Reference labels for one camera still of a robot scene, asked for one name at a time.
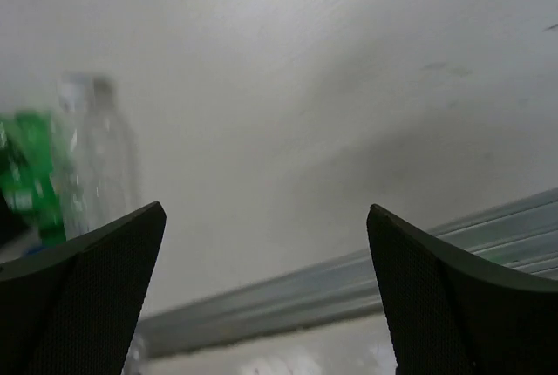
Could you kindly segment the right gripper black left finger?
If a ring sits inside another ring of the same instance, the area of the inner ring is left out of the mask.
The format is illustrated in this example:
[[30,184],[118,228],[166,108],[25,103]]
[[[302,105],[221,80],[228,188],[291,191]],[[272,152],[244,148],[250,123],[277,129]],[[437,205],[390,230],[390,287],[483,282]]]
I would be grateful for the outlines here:
[[119,374],[160,251],[155,201],[1,265],[3,374]]

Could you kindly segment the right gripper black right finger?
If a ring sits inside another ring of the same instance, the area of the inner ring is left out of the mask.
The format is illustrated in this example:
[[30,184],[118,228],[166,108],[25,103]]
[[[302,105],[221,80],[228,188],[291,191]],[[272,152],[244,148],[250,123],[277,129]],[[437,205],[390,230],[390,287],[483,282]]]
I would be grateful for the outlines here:
[[372,205],[398,374],[555,374],[557,282],[489,262]]

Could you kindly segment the green plastic bottle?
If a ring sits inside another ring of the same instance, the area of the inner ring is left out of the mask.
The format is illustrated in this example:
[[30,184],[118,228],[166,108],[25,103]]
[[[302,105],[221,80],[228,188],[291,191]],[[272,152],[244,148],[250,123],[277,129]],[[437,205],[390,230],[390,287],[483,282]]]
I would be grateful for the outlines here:
[[65,241],[53,186],[51,115],[18,111],[1,117],[1,192],[10,211],[50,247]]

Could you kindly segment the clear bottle blue label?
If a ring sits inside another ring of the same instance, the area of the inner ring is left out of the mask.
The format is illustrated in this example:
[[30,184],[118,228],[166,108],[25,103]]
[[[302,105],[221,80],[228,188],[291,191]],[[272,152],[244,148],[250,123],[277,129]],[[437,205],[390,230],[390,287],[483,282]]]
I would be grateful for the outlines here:
[[135,137],[108,77],[77,72],[62,77],[59,109],[51,119],[51,157],[68,239],[136,209]]

